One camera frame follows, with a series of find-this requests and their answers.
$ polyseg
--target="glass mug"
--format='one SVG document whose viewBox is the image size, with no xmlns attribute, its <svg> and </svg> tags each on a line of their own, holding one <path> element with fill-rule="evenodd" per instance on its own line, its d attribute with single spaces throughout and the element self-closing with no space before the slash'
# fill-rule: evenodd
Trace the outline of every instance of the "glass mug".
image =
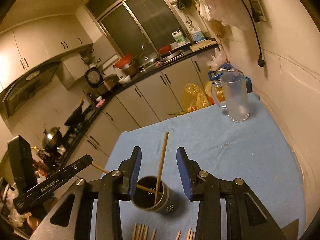
<svg viewBox="0 0 320 240">
<path fill-rule="evenodd" d="M 212 98 L 224 114 L 228 114 L 233 122 L 248 119 L 248 94 L 245 76 L 241 71 L 223 73 L 219 80 L 212 81 L 211 84 Z"/>
</svg>

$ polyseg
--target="blue gripper pad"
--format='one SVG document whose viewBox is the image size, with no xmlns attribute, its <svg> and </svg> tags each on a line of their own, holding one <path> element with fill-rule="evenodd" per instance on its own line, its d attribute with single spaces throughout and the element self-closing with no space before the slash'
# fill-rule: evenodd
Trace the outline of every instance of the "blue gripper pad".
<svg viewBox="0 0 320 240">
<path fill-rule="evenodd" d="M 136 155 L 136 158 L 135 158 L 135 163 L 132 169 L 132 174 L 130 178 L 130 188 L 128 192 L 131 199 L 134 193 L 136 192 L 136 186 L 137 186 L 138 177 L 139 177 L 139 171 L 140 171 L 141 159 L 142 159 L 141 148 L 138 146 L 135 146 L 131 156 L 133 157 L 133 155 Z"/>
<path fill-rule="evenodd" d="M 178 165 L 178 169 L 181 177 L 184 194 L 187 196 L 189 200 L 191 200 L 191 197 L 192 197 L 191 177 L 190 177 L 191 167 L 190 167 L 189 161 L 190 160 L 184 148 L 179 147 L 177 149 L 177 165 Z"/>
</svg>

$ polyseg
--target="blue tablecloth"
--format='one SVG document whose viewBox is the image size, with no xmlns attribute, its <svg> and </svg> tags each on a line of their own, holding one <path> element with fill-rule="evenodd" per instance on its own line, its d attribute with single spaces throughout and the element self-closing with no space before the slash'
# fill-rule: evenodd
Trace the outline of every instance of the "blue tablecloth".
<svg viewBox="0 0 320 240">
<path fill-rule="evenodd" d="M 198 202 L 189 202 L 184 193 L 176 163 L 178 147 L 196 160 L 202 170 L 219 179 L 243 178 L 282 228 L 299 219 L 299 237 L 304 232 L 305 204 L 302 181 L 292 152 L 281 131 L 259 101 L 250 93 L 250 116 L 242 123 L 222 115 L 218 106 L 210 106 L 175 117 L 119 137 L 106 165 L 111 171 L 128 159 L 134 146 L 142 150 L 139 178 L 157 175 L 164 132 L 169 139 L 162 180 L 181 196 L 182 212 L 162 216 L 136 208 L 132 202 L 120 202 L 123 239 L 131 239 L 134 223 L 149 226 L 149 236 L 157 228 L 156 239 L 185 239 L 188 228 L 196 229 Z M 221 239 L 226 239 L 226 212 L 222 215 Z M 95 218 L 92 218 L 92 239 Z"/>
</svg>

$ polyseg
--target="frying pan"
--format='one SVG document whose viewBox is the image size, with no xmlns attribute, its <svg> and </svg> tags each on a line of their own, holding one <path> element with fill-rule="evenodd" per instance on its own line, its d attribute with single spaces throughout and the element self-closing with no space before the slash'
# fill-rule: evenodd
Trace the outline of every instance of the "frying pan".
<svg viewBox="0 0 320 240">
<path fill-rule="evenodd" d="M 73 113 L 69 116 L 67 121 L 64 123 L 65 126 L 74 126 L 78 122 L 82 121 L 82 106 L 83 106 L 84 100 L 83 96 L 81 97 L 80 105 L 76 110 L 73 111 Z"/>
</svg>

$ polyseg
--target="wooden chopstick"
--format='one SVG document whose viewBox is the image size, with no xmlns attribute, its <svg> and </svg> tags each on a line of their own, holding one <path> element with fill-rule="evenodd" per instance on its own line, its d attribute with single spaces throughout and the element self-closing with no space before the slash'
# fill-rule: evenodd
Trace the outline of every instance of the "wooden chopstick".
<svg viewBox="0 0 320 240">
<path fill-rule="evenodd" d="M 160 186 L 160 182 L 161 182 L 161 175 L 162 175 L 162 169 L 163 169 L 163 163 L 164 163 L 165 150 L 167 148 L 168 136 L 169 136 L 169 132 L 167 131 L 167 132 L 165 132 L 165 135 L 164 135 L 164 141 L 163 141 L 163 145 L 162 145 L 162 151 L 161 151 L 159 168 L 158 168 L 155 204 L 157 203 L 157 197 L 158 197 L 158 191 L 159 191 L 159 186 Z"/>
<path fill-rule="evenodd" d="M 179 231 L 179 232 L 177 233 L 176 240 L 179 240 L 180 235 L 181 235 L 181 231 Z"/>
<path fill-rule="evenodd" d="M 136 240 L 139 240 L 140 231 L 141 231 L 141 226 L 142 226 L 142 225 L 139 225 L 139 228 L 138 228 L 138 231 L 137 231 L 137 237 L 136 237 Z"/>
<path fill-rule="evenodd" d="M 93 167 L 95 167 L 96 169 L 104 172 L 105 174 L 108 174 L 108 173 L 109 173 L 109 171 L 107 171 L 107 170 L 99 167 L 97 164 L 91 163 L 91 165 L 92 165 Z M 148 191 L 148 192 L 151 192 L 151 193 L 153 193 L 153 194 L 156 193 L 155 190 L 153 190 L 153 189 L 151 189 L 151 188 L 147 188 L 147 187 L 142 186 L 142 185 L 139 185 L 139 184 L 137 184 L 137 188 L 142 189 L 142 190 L 145 190 L 145 191 Z"/>
<path fill-rule="evenodd" d="M 141 227 L 139 240 L 142 240 L 143 230 L 144 230 L 144 225 L 142 225 L 142 227 Z"/>
<path fill-rule="evenodd" d="M 131 240 L 134 240 L 136 236 L 136 231 L 137 231 L 137 223 L 134 224 Z"/>
<path fill-rule="evenodd" d="M 191 233 L 191 228 L 189 228 L 189 230 L 188 230 L 186 240 L 189 240 L 189 238 L 190 238 L 190 233 Z"/>
<path fill-rule="evenodd" d="M 146 227 L 146 231 L 144 232 L 143 240 L 147 240 L 147 237 L 148 237 L 148 229 L 149 229 L 149 227 L 147 226 L 147 227 Z"/>
<path fill-rule="evenodd" d="M 153 230 L 150 240 L 153 240 L 155 238 L 156 231 L 157 231 L 157 229 Z"/>
</svg>

